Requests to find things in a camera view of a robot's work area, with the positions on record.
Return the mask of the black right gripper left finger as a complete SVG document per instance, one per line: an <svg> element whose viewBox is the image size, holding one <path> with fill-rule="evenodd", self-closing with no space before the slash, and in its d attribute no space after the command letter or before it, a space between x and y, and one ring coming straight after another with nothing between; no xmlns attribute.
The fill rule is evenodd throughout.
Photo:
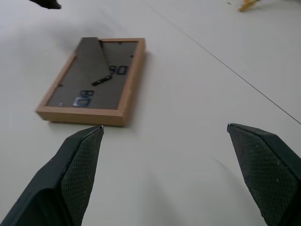
<svg viewBox="0 0 301 226"><path fill-rule="evenodd" d="M80 226L92 193L103 126L81 130L34 175L3 226Z"/></svg>

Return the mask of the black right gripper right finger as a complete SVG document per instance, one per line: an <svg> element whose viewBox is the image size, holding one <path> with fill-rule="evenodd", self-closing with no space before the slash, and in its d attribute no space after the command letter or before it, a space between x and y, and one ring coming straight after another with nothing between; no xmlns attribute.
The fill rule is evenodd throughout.
<svg viewBox="0 0 301 226"><path fill-rule="evenodd" d="M277 135L227 126L244 182L269 226L301 224L301 159Z"/></svg>

